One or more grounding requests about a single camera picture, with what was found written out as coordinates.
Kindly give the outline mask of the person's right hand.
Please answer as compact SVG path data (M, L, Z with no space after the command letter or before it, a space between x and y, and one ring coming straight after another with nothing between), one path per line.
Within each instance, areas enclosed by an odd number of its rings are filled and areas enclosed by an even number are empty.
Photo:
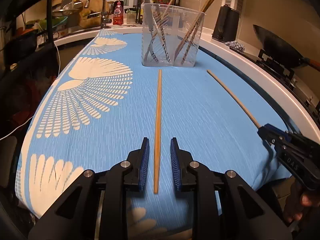
M302 186L295 180L290 187L290 195L286 198L284 219L289 223L301 220L307 207L319 207L319 194L303 192Z

